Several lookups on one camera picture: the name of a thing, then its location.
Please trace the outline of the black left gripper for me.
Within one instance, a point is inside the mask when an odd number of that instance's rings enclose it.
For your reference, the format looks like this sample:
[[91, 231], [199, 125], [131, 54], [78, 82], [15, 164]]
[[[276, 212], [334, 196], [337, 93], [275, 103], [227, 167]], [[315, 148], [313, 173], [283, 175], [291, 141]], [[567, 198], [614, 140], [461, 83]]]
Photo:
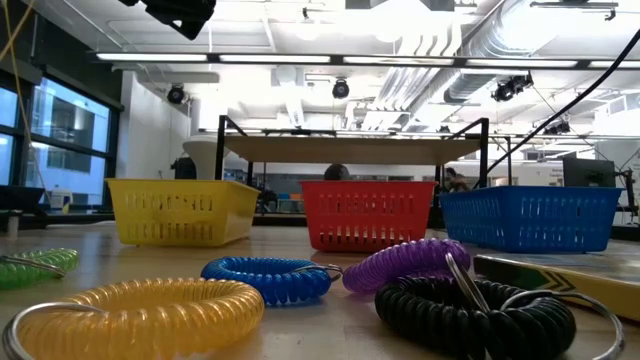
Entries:
[[141, 3], [145, 12], [171, 27], [188, 40], [194, 40], [214, 14], [216, 0], [119, 0], [125, 6]]

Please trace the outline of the orange coil wrist keychain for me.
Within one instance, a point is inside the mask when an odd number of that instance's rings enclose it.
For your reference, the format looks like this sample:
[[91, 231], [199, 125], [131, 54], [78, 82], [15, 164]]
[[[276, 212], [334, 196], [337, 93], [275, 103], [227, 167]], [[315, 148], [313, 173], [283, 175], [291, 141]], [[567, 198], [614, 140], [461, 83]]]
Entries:
[[265, 303], [231, 280], [145, 279], [90, 289], [16, 314], [11, 360], [172, 360], [226, 347], [261, 322]]

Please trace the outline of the blue coil wrist keychain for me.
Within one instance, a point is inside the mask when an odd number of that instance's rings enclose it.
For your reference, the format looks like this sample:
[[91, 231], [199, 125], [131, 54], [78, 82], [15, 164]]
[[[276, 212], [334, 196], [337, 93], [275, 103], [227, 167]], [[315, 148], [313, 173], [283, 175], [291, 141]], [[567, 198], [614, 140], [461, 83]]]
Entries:
[[316, 301], [324, 296], [343, 270], [309, 260], [258, 257], [223, 257], [206, 264], [204, 279], [232, 280], [255, 288], [268, 306]]

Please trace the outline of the green coil wrist keychain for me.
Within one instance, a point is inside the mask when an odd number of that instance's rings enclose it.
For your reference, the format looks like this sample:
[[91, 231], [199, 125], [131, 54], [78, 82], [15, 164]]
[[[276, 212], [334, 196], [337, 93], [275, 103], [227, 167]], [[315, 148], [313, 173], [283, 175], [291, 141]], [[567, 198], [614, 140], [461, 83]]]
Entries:
[[63, 278], [78, 262], [78, 252], [66, 248], [0, 255], [0, 290]]

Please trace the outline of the purple coil wrist keychain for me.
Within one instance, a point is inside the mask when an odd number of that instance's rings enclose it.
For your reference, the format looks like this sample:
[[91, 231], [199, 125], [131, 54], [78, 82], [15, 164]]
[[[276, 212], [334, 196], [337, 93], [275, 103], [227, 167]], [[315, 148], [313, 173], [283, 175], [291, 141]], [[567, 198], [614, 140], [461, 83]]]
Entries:
[[[388, 247], [347, 268], [343, 284], [352, 292], [366, 293], [399, 277], [427, 273], [453, 277], [463, 292], [472, 294], [466, 273], [470, 262], [470, 255], [457, 241], [421, 239]], [[477, 301], [473, 294], [471, 300], [481, 310], [488, 310], [484, 300]]]

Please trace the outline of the black coil wrist keychain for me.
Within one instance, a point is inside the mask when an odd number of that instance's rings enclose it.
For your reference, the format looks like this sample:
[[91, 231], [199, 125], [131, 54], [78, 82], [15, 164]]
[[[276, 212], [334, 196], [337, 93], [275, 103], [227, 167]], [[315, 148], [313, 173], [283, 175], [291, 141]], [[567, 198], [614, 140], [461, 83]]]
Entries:
[[486, 311], [456, 281], [401, 277], [380, 288], [375, 309], [400, 336], [457, 360], [559, 360], [577, 324], [563, 293], [474, 282]]

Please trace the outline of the yellow green crayon box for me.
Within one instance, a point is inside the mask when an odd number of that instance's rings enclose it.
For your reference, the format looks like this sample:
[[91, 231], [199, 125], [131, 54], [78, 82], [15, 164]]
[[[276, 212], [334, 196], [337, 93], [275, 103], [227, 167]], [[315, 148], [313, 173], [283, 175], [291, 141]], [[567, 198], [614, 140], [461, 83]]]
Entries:
[[474, 272], [526, 290], [577, 292], [640, 322], [640, 258], [630, 254], [480, 254]]

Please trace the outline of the yellow plastic basket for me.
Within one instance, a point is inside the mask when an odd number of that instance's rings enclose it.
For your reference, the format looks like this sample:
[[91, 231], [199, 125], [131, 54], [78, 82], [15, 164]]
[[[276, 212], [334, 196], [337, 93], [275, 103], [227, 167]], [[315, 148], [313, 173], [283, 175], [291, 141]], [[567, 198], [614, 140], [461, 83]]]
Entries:
[[120, 242], [219, 247], [249, 236], [259, 191], [224, 180], [109, 179]]

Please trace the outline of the red plastic basket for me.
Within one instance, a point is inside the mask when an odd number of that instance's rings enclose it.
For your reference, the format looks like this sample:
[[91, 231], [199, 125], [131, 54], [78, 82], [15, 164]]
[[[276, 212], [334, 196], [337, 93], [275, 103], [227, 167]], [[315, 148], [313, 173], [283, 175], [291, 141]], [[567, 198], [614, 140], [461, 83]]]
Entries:
[[434, 182], [303, 181], [310, 244], [321, 252], [375, 253], [424, 237]]

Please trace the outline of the black ceiling spotlight cluster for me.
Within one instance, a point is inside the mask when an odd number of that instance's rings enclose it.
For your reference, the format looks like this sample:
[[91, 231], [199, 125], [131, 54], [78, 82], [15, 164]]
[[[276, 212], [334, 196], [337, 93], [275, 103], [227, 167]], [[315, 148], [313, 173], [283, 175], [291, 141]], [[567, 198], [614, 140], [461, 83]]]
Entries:
[[531, 73], [512, 76], [508, 80], [497, 84], [497, 88], [492, 92], [491, 98], [496, 102], [507, 102], [533, 85], [534, 81]]

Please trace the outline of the blue plastic basket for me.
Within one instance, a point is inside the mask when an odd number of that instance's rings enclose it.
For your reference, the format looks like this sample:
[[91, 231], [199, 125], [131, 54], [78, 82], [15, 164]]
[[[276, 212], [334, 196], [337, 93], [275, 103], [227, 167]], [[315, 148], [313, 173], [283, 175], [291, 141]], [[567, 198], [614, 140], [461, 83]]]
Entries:
[[450, 238], [514, 253], [607, 248], [621, 190], [500, 186], [440, 196]]

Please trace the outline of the black computer monitor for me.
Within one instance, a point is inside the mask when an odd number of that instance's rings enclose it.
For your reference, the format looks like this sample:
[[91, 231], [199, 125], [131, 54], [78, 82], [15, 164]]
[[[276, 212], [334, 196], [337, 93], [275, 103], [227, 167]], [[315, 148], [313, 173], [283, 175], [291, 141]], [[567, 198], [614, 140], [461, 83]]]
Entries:
[[607, 160], [563, 159], [565, 187], [615, 187], [614, 163]]

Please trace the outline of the wooden shelf riser black frame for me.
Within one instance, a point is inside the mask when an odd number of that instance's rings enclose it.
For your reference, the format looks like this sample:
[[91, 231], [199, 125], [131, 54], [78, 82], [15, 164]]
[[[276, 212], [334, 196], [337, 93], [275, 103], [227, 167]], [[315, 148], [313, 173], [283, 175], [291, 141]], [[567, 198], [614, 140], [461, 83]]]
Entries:
[[216, 129], [214, 178], [220, 180], [226, 149], [253, 164], [343, 163], [358, 165], [444, 166], [478, 151], [480, 185], [487, 185], [489, 120], [480, 118], [447, 135], [426, 133], [422, 139], [401, 139], [387, 132], [369, 137], [349, 136], [344, 131], [265, 130], [250, 136], [231, 118], [221, 115]]

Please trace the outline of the black aluminium rig frame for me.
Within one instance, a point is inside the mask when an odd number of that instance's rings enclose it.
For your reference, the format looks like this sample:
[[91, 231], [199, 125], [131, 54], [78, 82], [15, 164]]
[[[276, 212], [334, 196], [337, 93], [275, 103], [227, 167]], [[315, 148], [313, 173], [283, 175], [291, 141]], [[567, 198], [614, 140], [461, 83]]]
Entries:
[[[44, 229], [48, 225], [86, 225], [105, 221], [114, 221], [113, 213], [73, 213], [49, 214], [46, 216], [23, 216], [19, 221], [20, 229]], [[264, 214], [255, 215], [254, 226], [300, 226], [307, 225], [306, 216], [302, 214]]]

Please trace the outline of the silver ventilation duct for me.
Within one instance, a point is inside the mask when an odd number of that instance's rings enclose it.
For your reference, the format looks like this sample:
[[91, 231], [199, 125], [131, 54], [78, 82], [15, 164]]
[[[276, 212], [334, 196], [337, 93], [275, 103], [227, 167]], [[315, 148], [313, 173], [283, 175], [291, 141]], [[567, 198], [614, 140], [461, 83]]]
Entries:
[[[524, 57], [536, 48], [533, 40], [524, 40], [532, 0], [504, 0], [487, 22], [462, 46], [464, 57]], [[445, 90], [444, 100], [463, 103], [492, 80], [488, 74], [457, 73], [457, 79]]]

